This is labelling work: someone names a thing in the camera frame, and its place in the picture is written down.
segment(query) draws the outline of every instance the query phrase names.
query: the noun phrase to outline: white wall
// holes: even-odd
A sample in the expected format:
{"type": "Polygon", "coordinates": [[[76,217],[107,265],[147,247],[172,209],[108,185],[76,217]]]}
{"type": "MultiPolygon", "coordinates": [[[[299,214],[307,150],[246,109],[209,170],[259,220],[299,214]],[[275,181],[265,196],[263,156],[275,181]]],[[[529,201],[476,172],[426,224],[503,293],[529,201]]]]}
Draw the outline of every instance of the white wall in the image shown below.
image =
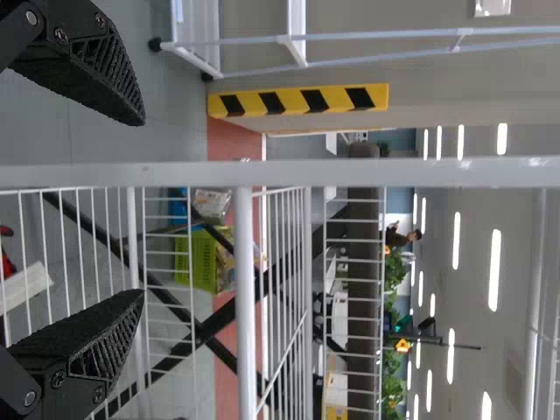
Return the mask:
{"type": "MultiPolygon", "coordinates": [[[[284,2],[234,0],[224,2],[223,36],[271,35],[285,31],[284,2]]],[[[308,32],[371,31],[474,25],[557,24],[560,3],[553,0],[514,2],[513,16],[473,19],[472,0],[370,2],[308,0],[308,32]]],[[[450,39],[423,41],[314,42],[310,60],[448,46],[450,39]]],[[[292,63],[279,45],[226,47],[227,70],[292,63]]],[[[414,127],[445,124],[511,122],[553,123],[560,87],[556,47],[484,52],[453,57],[411,59],[352,67],[305,70],[266,76],[220,80],[211,91],[313,86],[321,84],[389,82],[389,111],[344,115],[235,118],[253,130],[320,130],[372,127],[414,127]]]]}

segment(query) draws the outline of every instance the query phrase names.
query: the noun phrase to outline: red object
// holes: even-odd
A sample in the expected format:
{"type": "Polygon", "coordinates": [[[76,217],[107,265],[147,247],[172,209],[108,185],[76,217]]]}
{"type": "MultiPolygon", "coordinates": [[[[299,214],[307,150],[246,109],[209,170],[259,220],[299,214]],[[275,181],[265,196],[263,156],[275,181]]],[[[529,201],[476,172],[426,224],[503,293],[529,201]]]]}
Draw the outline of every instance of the red object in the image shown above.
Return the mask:
{"type": "Polygon", "coordinates": [[[10,261],[8,255],[2,249],[2,265],[3,265],[3,278],[12,277],[18,272],[16,266],[10,261]]]}
{"type": "MultiPolygon", "coordinates": [[[[0,225],[0,235],[2,237],[11,238],[14,235],[14,231],[4,225],[0,225]]],[[[3,278],[9,278],[18,272],[16,266],[10,261],[4,247],[2,247],[2,266],[3,266],[3,278]]]]}

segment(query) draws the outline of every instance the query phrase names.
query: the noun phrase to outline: white vertical post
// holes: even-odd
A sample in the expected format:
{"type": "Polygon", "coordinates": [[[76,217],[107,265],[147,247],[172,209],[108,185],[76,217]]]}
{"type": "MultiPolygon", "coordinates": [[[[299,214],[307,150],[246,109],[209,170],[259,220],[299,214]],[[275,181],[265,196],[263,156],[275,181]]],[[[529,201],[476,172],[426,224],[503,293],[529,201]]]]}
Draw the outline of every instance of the white vertical post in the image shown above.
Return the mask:
{"type": "MultiPolygon", "coordinates": [[[[129,270],[132,289],[140,289],[138,277],[138,242],[137,242],[137,203],[133,186],[126,189],[126,209],[129,222],[129,270]]],[[[136,383],[138,385],[138,414],[140,418],[147,418],[148,404],[145,400],[144,357],[142,349],[142,322],[138,323],[134,338],[134,355],[136,363],[136,383]]]]}
{"type": "Polygon", "coordinates": [[[243,420],[255,420],[255,272],[253,265],[253,194],[250,187],[235,188],[234,210],[239,416],[243,420]]]}
{"type": "Polygon", "coordinates": [[[545,250],[545,237],[547,232],[546,224],[546,206],[547,206],[547,191],[542,188],[535,193],[535,211],[533,219],[534,233],[536,245],[533,247],[531,260],[533,261],[532,267],[532,281],[531,287],[528,292],[528,310],[527,310],[527,352],[525,356],[525,413],[524,419],[532,420],[539,418],[540,404],[535,404],[538,401],[536,398],[540,393],[540,369],[537,369],[537,363],[541,362],[543,354],[543,343],[539,343],[538,335],[540,330],[539,320],[544,318],[544,311],[546,308],[546,284],[543,288],[543,258],[545,250]]]}
{"type": "Polygon", "coordinates": [[[381,293],[379,296],[381,297],[381,311],[379,314],[379,322],[377,326],[379,327],[379,338],[380,338],[380,345],[379,349],[381,352],[379,353],[379,402],[377,404],[377,417],[379,420],[382,420],[382,381],[383,381],[383,325],[385,319],[385,243],[387,242],[387,187],[384,186],[382,189],[383,191],[383,218],[382,218],[382,233],[381,233],[381,276],[380,276],[380,285],[381,285],[381,293]]]}
{"type": "Polygon", "coordinates": [[[305,418],[313,419],[313,288],[312,288],[312,189],[304,195],[304,296],[305,310],[305,418]]]}

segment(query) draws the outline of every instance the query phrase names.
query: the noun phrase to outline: black metal bar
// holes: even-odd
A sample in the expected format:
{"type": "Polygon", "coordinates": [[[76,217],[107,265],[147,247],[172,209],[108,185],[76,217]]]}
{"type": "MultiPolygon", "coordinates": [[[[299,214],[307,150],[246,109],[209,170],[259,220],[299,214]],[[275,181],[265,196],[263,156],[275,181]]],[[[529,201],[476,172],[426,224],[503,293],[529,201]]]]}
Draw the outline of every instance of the black metal bar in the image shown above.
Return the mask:
{"type": "Polygon", "coordinates": [[[45,20],[35,5],[24,2],[2,16],[0,10],[0,73],[15,60],[45,28],[45,20]]]}
{"type": "Polygon", "coordinates": [[[29,414],[41,399],[41,387],[4,346],[0,346],[0,372],[3,378],[0,381],[0,400],[21,416],[29,414]],[[30,393],[33,393],[31,403],[25,404],[30,393]]]}

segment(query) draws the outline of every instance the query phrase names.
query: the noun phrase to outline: yellow sign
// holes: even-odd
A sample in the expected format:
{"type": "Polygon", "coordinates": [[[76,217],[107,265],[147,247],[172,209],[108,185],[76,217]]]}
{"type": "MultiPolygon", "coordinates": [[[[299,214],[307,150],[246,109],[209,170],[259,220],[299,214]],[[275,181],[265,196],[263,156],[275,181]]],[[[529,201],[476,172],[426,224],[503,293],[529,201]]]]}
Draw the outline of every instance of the yellow sign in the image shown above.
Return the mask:
{"type": "Polygon", "coordinates": [[[406,339],[401,339],[396,343],[395,349],[399,353],[408,353],[410,350],[410,343],[406,339]]]}
{"type": "Polygon", "coordinates": [[[389,84],[281,87],[208,96],[208,114],[232,116],[304,116],[312,113],[386,111],[389,84]]]}

